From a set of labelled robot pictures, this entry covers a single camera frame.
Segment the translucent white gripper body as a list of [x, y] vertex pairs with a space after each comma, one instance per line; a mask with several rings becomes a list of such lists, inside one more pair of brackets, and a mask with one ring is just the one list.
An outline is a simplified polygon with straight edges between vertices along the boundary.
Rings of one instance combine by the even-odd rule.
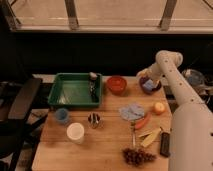
[[157, 87], [160, 83], [160, 78], [162, 73], [158, 69], [153, 69], [152, 67], [148, 67], [139, 71], [136, 76], [140, 77], [148, 77], [153, 81], [154, 87]]

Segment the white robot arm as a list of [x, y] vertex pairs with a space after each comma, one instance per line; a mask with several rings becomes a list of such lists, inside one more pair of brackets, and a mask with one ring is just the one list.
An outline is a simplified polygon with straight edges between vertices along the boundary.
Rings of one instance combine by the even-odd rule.
[[156, 82], [164, 75], [178, 108], [171, 121], [168, 171], [213, 171], [213, 113], [178, 71], [179, 52], [160, 50], [138, 74]]

